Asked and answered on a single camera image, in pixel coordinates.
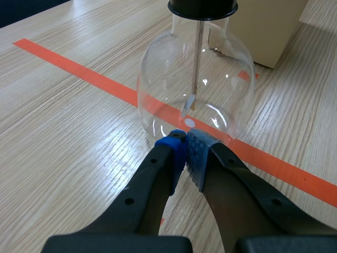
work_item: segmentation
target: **orange tape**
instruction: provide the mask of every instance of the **orange tape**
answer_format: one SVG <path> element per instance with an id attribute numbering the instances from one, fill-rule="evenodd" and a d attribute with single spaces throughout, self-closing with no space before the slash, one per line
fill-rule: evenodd
<path id="1" fill-rule="evenodd" d="M 243 80 L 245 80 L 245 81 L 247 81 L 247 82 L 249 82 L 250 81 L 250 76 L 248 75 L 248 73 L 247 72 L 245 72 L 245 71 L 240 71 L 240 73 L 237 75 L 238 77 L 240 77 L 240 78 L 242 78 Z M 259 77 L 259 74 L 255 74 L 255 78 L 257 79 Z"/>
<path id="2" fill-rule="evenodd" d="M 39 58 L 81 78 L 82 80 L 99 87 L 100 89 L 114 95 L 125 102 L 137 106 L 137 92 L 117 83 L 105 76 L 98 74 L 76 62 L 73 62 L 63 56 L 60 56 L 34 42 L 22 39 L 14 45 L 38 56 Z M 171 125 L 188 131 L 189 128 L 179 120 L 180 111 L 154 98 L 150 98 L 146 107 L 150 112 L 155 113 L 157 117 L 170 123 Z M 267 154 L 253 146 L 250 146 L 240 140 L 231 140 L 229 136 L 200 120 L 191 118 L 195 122 L 195 128 L 202 129 L 216 138 L 226 143 L 231 150 L 243 161 L 255 166 L 272 176 L 275 176 L 286 183 L 289 183 L 312 196 L 323 200 L 324 202 L 337 207 L 337 186 L 323 179 L 316 177 L 304 170 L 301 170 L 291 164 L 288 164 L 270 154 Z"/>

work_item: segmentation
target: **wood grain surface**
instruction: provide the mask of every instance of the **wood grain surface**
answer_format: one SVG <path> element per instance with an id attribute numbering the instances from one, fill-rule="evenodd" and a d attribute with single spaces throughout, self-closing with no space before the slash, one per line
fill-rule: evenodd
<path id="1" fill-rule="evenodd" d="M 143 52 L 171 27 L 166 5 L 73 0 L 0 29 L 0 252 L 40 252 L 49 236 L 91 223 L 151 148 L 137 108 L 12 43 L 25 37 L 135 89 Z M 276 69 L 255 68 L 255 105 L 239 138 L 337 184 L 337 2 L 310 0 Z M 336 208 L 251 169 L 337 228 Z M 185 171 L 163 218 L 161 234 L 188 236 L 196 253 L 223 252 Z"/>

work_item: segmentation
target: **beige box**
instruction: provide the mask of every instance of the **beige box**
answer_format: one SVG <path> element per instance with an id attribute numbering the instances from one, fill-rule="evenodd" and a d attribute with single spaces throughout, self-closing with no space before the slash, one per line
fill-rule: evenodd
<path id="1" fill-rule="evenodd" d="M 308 0 L 237 0 L 239 9 L 229 18 L 228 29 L 240 38 L 253 61 L 275 67 Z M 221 27 L 224 20 L 213 21 Z M 219 35 L 210 32 L 209 46 L 223 54 Z"/>

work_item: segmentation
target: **black lid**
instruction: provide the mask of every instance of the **black lid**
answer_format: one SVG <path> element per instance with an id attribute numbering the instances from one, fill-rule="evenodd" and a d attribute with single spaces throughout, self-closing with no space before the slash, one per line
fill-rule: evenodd
<path id="1" fill-rule="evenodd" d="M 170 0 L 175 15 L 190 20 L 220 20 L 237 11 L 236 0 Z"/>

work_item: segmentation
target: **clear glass vessel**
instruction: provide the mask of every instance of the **clear glass vessel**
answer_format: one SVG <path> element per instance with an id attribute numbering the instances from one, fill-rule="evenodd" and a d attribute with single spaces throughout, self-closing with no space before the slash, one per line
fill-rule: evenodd
<path id="1" fill-rule="evenodd" d="M 173 15 L 172 30 L 149 45 L 137 95 L 151 143 L 174 129 L 190 128 L 217 138 L 223 133 L 226 142 L 245 127 L 253 107 L 254 64 L 243 43 L 227 30 L 228 22 Z"/>

